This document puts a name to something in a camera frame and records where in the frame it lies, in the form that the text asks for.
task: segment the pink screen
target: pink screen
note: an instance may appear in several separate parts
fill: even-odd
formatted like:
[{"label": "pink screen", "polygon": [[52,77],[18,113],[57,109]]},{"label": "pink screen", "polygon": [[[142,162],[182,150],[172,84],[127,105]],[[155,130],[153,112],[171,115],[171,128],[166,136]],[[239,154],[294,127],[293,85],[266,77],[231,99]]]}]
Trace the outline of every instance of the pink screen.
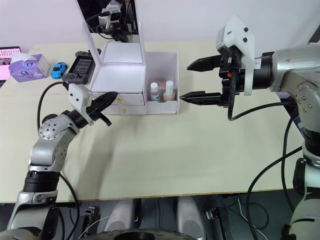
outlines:
[{"label": "pink screen", "polygon": [[9,65],[12,58],[10,53],[12,52],[21,53],[20,47],[0,47],[0,80],[7,80],[10,77]]}]

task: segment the white storage box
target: white storage box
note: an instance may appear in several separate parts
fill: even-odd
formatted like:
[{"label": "white storage box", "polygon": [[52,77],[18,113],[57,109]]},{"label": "white storage box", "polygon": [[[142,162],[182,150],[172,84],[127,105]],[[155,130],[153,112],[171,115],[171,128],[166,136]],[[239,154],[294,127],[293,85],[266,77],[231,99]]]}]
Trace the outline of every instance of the white storage box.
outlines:
[{"label": "white storage box", "polygon": [[[98,54],[85,23],[85,39],[95,62],[90,81],[93,99],[106,92],[118,92],[104,114],[177,114],[179,109],[179,63],[176,52],[145,52],[141,23],[140,43],[110,42]],[[173,81],[174,100],[163,102],[166,81]],[[159,85],[160,101],[151,101],[150,84]]]}]

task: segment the white drawer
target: white drawer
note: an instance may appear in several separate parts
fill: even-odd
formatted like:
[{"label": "white drawer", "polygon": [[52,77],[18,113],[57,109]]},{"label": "white drawer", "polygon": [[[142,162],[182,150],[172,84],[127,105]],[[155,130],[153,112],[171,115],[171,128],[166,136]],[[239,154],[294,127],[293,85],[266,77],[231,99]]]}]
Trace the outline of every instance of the white drawer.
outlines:
[{"label": "white drawer", "polygon": [[145,105],[111,105],[102,111],[103,114],[121,114],[121,115],[145,115],[147,108]]},{"label": "white drawer", "polygon": [[[103,93],[93,93],[93,99]],[[112,105],[145,105],[144,96],[141,93],[119,93]]]}]

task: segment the white bottle cap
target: white bottle cap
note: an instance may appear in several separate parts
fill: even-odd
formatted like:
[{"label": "white bottle cap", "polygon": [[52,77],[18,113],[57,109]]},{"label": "white bottle cap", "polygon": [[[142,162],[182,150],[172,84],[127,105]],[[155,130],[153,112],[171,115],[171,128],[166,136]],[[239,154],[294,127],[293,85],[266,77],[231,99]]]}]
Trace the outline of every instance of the white bottle cap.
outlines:
[{"label": "white bottle cap", "polygon": [[171,96],[174,93],[174,82],[166,81],[165,83],[165,94]]},{"label": "white bottle cap", "polygon": [[156,93],[158,92],[158,84],[156,82],[151,83],[151,92]]}]

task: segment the white wall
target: white wall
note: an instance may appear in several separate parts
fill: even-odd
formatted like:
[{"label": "white wall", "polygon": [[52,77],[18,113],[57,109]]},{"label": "white wall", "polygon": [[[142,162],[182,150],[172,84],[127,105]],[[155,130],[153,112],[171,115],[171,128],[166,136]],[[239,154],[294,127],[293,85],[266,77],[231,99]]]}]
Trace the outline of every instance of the white wall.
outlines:
[{"label": "white wall", "polygon": [[[320,24],[319,0],[136,0],[136,9],[146,41],[215,40],[236,14],[256,56],[305,43]],[[80,19],[74,0],[0,0],[0,46],[83,42]]]}]

